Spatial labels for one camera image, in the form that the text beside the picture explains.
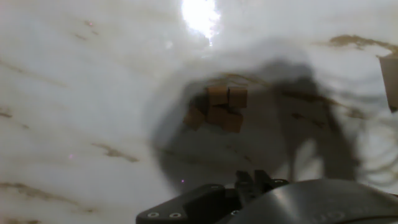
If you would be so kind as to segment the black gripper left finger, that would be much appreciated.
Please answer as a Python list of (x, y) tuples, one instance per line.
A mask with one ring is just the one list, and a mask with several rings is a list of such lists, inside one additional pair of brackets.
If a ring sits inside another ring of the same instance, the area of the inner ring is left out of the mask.
[(136, 216), (136, 224), (225, 224), (249, 199), (254, 180), (237, 171), (233, 188), (205, 184), (147, 209)]

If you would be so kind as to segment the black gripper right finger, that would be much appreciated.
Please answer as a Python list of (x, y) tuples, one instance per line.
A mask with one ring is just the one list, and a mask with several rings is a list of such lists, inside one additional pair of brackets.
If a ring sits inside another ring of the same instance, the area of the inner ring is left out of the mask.
[(278, 187), (288, 185), (285, 179), (272, 179), (264, 170), (254, 171), (255, 186), (264, 194)]

